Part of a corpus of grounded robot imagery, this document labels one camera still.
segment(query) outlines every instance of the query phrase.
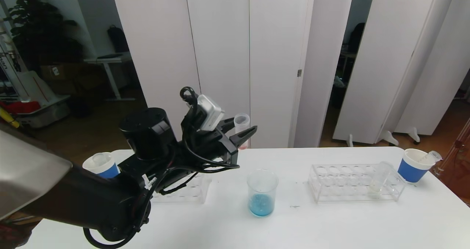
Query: black backpack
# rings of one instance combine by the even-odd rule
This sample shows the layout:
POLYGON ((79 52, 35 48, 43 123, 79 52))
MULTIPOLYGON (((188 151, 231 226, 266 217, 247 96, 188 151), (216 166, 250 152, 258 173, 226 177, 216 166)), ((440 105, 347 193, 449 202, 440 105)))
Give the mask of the black backpack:
POLYGON ((111 42, 113 43, 114 51, 116 52, 129 51, 129 46, 127 46, 126 36, 124 35, 124 32, 120 28, 117 28, 116 26, 111 25, 108 29, 108 35, 109 35, 109 38, 111 39, 111 42))

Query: white partition panel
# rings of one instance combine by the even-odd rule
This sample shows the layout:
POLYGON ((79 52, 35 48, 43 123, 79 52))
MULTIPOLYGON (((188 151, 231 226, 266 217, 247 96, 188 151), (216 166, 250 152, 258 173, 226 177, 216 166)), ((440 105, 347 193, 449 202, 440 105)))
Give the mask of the white partition panel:
POLYGON ((180 89, 200 92, 186 0, 115 0, 149 107, 166 110, 173 131, 188 107, 180 89))
POLYGON ((411 60, 401 82, 398 94, 395 97, 395 101, 393 102, 393 106, 382 130, 389 130, 391 132, 395 131, 398 121, 403 115, 406 104, 410 100, 411 94, 416 87, 426 61, 433 49, 433 45, 441 29, 451 1, 452 0, 434 0, 431 4, 428 18, 424 23, 423 31, 421 32, 415 51, 411 56, 411 60))
POLYGON ((319 145, 350 5, 314 0, 294 147, 319 145))
POLYGON ((372 0, 334 139, 379 137, 432 1, 372 0))
POLYGON ((395 131, 431 135, 470 68, 470 0, 452 0, 395 131))
POLYGON ((303 69, 309 0, 250 0, 250 112, 253 148, 288 147, 303 69))
POLYGON ((201 93, 250 114, 249 0, 188 0, 201 93))

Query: glass beaker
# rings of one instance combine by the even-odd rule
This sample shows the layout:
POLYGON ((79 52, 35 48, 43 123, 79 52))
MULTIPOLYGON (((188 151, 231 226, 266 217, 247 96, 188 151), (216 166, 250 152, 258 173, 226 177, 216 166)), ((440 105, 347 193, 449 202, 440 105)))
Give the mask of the glass beaker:
POLYGON ((257 169, 248 175, 248 208, 257 217, 266 217, 274 210, 279 179, 267 169, 257 169))

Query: blue paper cup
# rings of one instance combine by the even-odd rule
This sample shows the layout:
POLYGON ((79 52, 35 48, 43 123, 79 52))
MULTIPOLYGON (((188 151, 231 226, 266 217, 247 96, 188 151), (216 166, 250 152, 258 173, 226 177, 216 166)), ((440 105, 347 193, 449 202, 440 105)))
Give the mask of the blue paper cup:
POLYGON ((82 167, 103 178, 112 178, 119 174, 118 166, 110 152, 99 152, 83 162, 82 167))
POLYGON ((421 177, 433 167, 434 164, 423 164, 418 161, 428 154, 418 149, 406 149, 403 159, 401 159, 398 174, 409 183, 418 182, 421 177))

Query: white foot stand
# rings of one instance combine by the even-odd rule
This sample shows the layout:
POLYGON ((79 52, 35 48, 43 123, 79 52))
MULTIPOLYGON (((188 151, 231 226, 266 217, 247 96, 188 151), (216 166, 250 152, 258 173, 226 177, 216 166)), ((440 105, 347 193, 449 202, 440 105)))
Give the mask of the white foot stand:
POLYGON ((413 127, 413 129, 411 129, 411 132, 409 132, 408 135, 410 135, 410 137, 415 140, 415 145, 418 145, 421 142, 416 127, 413 127))
POLYGON ((352 134, 349 135, 348 139, 346 140, 346 144, 348 145, 348 147, 354 147, 352 134))
POLYGON ((383 140, 389 142, 391 144, 390 146, 398 146, 398 141, 393 137, 391 132, 389 130, 384 130, 382 131, 382 134, 380 136, 383 140))

